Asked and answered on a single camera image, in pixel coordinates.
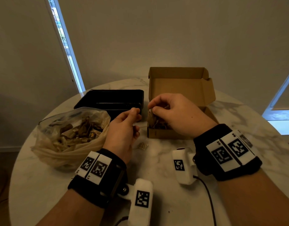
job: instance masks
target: cardboard box lid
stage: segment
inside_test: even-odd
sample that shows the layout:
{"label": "cardboard box lid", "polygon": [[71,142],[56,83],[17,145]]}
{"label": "cardboard box lid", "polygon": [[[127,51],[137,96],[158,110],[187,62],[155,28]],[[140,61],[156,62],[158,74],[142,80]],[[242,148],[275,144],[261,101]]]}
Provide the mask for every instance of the cardboard box lid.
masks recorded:
{"label": "cardboard box lid", "polygon": [[204,67],[150,67],[149,100],[162,93],[180,93],[197,106],[215,101],[213,81]]}

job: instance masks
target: black box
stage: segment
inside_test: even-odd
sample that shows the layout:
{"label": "black box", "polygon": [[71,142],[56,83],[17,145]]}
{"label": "black box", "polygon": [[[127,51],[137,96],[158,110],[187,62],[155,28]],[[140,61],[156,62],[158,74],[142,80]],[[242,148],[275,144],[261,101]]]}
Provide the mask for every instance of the black box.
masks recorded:
{"label": "black box", "polygon": [[79,100],[74,109],[81,107],[106,110],[111,120],[133,107],[139,108],[141,114],[144,107],[144,91],[141,89],[93,89]]}

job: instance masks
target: plastic bag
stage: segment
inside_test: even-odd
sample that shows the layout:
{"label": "plastic bag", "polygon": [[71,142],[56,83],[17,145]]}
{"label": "plastic bag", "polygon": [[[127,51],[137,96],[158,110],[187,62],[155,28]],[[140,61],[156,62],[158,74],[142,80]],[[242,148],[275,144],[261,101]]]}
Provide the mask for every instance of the plastic bag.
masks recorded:
{"label": "plastic bag", "polygon": [[[60,129],[72,124],[76,127],[81,124],[83,118],[89,117],[89,121],[100,126],[103,131],[88,143],[75,144],[63,151],[54,144],[60,138]],[[59,169],[76,169],[87,157],[89,152],[100,150],[107,136],[110,124],[110,116],[104,110],[82,107],[66,113],[57,114],[40,121],[37,126],[37,139],[31,150],[39,160],[49,166]]]}

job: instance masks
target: cardboard box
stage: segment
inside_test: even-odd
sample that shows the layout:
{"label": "cardboard box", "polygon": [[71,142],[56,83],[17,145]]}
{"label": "cardboard box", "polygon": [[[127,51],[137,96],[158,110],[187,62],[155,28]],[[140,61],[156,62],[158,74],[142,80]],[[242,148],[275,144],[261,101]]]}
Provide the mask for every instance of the cardboard box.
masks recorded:
{"label": "cardboard box", "polygon": [[[207,116],[218,123],[207,107],[215,101],[213,81],[204,67],[151,67],[149,71],[149,100],[162,93],[180,93],[194,102]],[[189,140],[174,130],[147,127],[151,139]]]}

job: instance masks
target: round table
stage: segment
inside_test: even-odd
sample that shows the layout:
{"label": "round table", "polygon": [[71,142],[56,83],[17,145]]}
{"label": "round table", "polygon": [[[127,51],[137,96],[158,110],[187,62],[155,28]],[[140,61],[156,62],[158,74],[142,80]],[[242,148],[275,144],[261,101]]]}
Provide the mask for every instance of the round table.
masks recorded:
{"label": "round table", "polygon": [[[195,149],[191,140],[158,140],[147,136],[148,79],[126,79],[111,82],[93,89],[142,89],[144,91],[143,121],[139,122],[141,136],[137,140],[148,144],[146,150],[135,149],[127,165],[129,183],[137,178],[154,184],[150,225],[213,225],[213,218],[206,190],[199,181],[190,186],[179,185],[175,179],[171,151],[181,146]],[[262,168],[274,183],[289,197],[289,144],[282,140],[276,129],[258,113],[238,100],[215,91],[216,101],[209,105],[220,123],[239,129],[257,148],[254,152],[263,161]],[[47,117],[67,112],[81,99],[78,94],[54,109]],[[35,144],[36,129],[22,146],[13,169],[9,209],[13,226],[34,226],[59,201],[74,176],[73,172],[55,170],[31,152]],[[207,184],[213,200],[218,225],[230,225],[225,208],[212,176],[199,173]],[[130,202],[119,197],[105,212],[101,225],[114,225],[129,214]]]}

